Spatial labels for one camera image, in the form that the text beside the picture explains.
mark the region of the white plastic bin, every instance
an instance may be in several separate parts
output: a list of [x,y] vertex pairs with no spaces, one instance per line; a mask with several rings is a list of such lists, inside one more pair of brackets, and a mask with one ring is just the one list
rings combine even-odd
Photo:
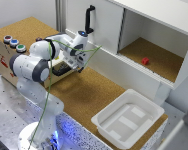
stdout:
[[116,147],[130,149],[163,113],[163,108],[129,89],[95,115],[92,122]]

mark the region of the white robotic arm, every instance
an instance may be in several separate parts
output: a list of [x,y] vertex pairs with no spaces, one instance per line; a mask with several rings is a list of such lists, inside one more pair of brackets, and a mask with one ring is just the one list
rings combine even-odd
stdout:
[[[50,58],[57,58],[59,56],[60,49],[62,49],[66,64],[73,70],[81,68],[79,70],[79,72],[81,72],[88,61],[89,54],[77,50],[83,50],[86,47],[87,40],[88,35],[83,31],[77,32],[74,39],[69,37],[67,34],[53,35],[47,37],[43,41],[33,43],[29,50],[29,56],[20,54],[14,55],[9,64],[14,75],[18,77],[18,91],[27,100],[30,100],[41,108],[44,108],[48,93],[39,84],[39,82],[45,81],[49,76],[48,61]],[[63,108],[63,102],[55,96],[49,94],[46,112],[38,126],[30,150],[49,150],[49,146],[45,147],[43,146],[43,143],[49,143],[49,139],[51,139],[52,135],[56,132],[56,115],[61,114],[63,112]],[[32,132],[29,139],[27,139],[28,142],[24,141],[23,144],[20,142],[19,149],[28,149],[29,145],[27,145],[27,143],[29,143],[29,140],[32,139],[33,134],[34,132]],[[57,145],[54,146],[54,148],[52,145],[50,147],[52,147],[52,149],[60,149],[60,146]]]

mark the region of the white wall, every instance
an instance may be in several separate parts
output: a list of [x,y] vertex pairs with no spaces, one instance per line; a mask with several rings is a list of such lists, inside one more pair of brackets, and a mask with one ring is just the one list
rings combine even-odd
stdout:
[[56,29],[55,0],[0,0],[0,28],[31,16]]
[[183,112],[188,110],[188,77],[174,91],[171,91],[167,102]]

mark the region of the small red item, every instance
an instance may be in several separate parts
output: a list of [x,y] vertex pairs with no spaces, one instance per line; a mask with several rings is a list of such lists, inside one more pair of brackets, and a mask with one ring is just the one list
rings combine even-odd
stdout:
[[149,59],[147,57],[145,57],[145,58],[142,59],[142,64],[143,65],[147,65],[148,62],[149,62]]

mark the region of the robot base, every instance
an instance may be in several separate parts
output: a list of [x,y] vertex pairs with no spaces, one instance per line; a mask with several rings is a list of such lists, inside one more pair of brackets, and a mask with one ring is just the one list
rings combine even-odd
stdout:
[[[30,141],[28,140],[28,138],[30,137],[31,133],[34,131],[37,125],[38,125],[38,122],[29,124],[20,132],[19,137],[18,137],[18,150],[43,150],[42,146],[35,148],[36,146],[35,144],[33,144],[33,142],[32,142],[32,146],[30,147],[30,149],[28,149],[30,145]],[[59,142],[59,145],[60,145],[59,149],[62,147],[63,139],[61,141],[62,141],[61,143]]]

